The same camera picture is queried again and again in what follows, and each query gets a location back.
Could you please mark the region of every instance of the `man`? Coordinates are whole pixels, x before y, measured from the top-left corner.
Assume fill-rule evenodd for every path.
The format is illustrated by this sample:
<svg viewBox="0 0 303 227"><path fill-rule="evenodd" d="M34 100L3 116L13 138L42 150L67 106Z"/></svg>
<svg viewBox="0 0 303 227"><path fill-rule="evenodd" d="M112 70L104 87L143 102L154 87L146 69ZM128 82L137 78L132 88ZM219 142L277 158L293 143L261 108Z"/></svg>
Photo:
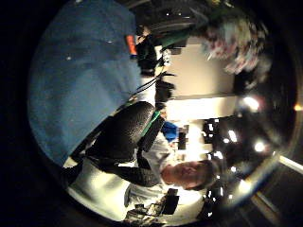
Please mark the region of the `man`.
<svg viewBox="0 0 303 227"><path fill-rule="evenodd" d="M143 152L157 180L153 187L131 184L127 205L149 205L164 196L171 187L202 190L216 182L218 168L211 161L176 162L173 150L162 132L159 132L149 152Z"/></svg>

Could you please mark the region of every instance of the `blue fabric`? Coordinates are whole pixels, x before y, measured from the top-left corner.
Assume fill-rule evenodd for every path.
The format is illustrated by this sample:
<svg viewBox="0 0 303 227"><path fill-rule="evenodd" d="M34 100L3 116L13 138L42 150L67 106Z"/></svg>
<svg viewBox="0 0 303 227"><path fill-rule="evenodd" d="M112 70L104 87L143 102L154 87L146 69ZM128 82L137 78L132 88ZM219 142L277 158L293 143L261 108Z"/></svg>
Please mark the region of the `blue fabric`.
<svg viewBox="0 0 303 227"><path fill-rule="evenodd" d="M161 132L164 134L165 138L169 141L173 141L178 136L178 127L175 124L172 124L169 121L164 122L164 125L161 129Z"/></svg>
<svg viewBox="0 0 303 227"><path fill-rule="evenodd" d="M68 2L32 60L28 118L48 158L62 166L80 142L140 85L125 35L134 16L111 0Z"/></svg>

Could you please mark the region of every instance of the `orange tag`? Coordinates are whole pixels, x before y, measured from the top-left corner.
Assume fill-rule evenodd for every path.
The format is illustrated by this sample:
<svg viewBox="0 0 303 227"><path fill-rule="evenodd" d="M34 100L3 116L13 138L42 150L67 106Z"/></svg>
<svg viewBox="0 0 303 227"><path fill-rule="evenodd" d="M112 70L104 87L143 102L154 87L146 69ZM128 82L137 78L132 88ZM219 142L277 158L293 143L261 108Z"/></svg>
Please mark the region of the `orange tag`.
<svg viewBox="0 0 303 227"><path fill-rule="evenodd" d="M126 43L129 46L129 50L131 55L137 55L136 49L135 49L135 42L134 42L134 36L133 35L127 35L125 37Z"/></svg>

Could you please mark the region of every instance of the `ceiling light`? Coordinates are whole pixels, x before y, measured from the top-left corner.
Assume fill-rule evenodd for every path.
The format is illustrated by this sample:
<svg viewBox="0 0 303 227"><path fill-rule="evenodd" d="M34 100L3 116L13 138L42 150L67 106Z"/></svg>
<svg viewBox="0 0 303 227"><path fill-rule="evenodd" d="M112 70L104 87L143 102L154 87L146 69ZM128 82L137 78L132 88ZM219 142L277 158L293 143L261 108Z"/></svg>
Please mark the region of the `ceiling light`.
<svg viewBox="0 0 303 227"><path fill-rule="evenodd" d="M236 169L234 166L231 166L231 167L230 167L230 170L231 170L232 172L236 172L236 171L237 171L237 169Z"/></svg>
<svg viewBox="0 0 303 227"><path fill-rule="evenodd" d="M211 131L214 131L214 128L212 127L212 124L208 124L208 128L209 128Z"/></svg>
<svg viewBox="0 0 303 227"><path fill-rule="evenodd" d="M259 104L254 98L248 96L245 97L243 101L250 108L251 111L255 112L258 110Z"/></svg>
<svg viewBox="0 0 303 227"><path fill-rule="evenodd" d="M234 143L238 142L237 135L234 131L228 131L228 135L232 142L234 142Z"/></svg>
<svg viewBox="0 0 303 227"><path fill-rule="evenodd" d="M239 184L239 191L241 193L247 193L250 191L250 189L252 188L251 183L245 181L245 180L241 180L240 184Z"/></svg>
<svg viewBox="0 0 303 227"><path fill-rule="evenodd" d="M218 157L219 159L223 159L223 155L222 155L222 153L220 151L216 151L214 153L214 156Z"/></svg>
<svg viewBox="0 0 303 227"><path fill-rule="evenodd" d="M224 138L223 141L228 144L229 143L229 139Z"/></svg>
<svg viewBox="0 0 303 227"><path fill-rule="evenodd" d="M265 150L265 145L263 142L256 142L255 144L255 151L256 152L263 152Z"/></svg>

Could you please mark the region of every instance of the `white shirt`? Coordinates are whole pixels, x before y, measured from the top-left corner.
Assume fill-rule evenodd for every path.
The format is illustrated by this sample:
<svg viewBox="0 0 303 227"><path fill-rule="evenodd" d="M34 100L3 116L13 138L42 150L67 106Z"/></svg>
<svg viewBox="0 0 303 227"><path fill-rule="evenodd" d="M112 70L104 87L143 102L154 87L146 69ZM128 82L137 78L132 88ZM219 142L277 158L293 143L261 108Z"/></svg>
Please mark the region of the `white shirt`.
<svg viewBox="0 0 303 227"><path fill-rule="evenodd" d="M144 187L131 183L126 196L129 199L129 206L135 204L150 205L159 201L174 186L167 185L161 178L161 171L167 165L173 165L173 151L162 132L159 132L149 152L142 152L142 156L151 166L151 171L159 180L159 184L153 187Z"/></svg>

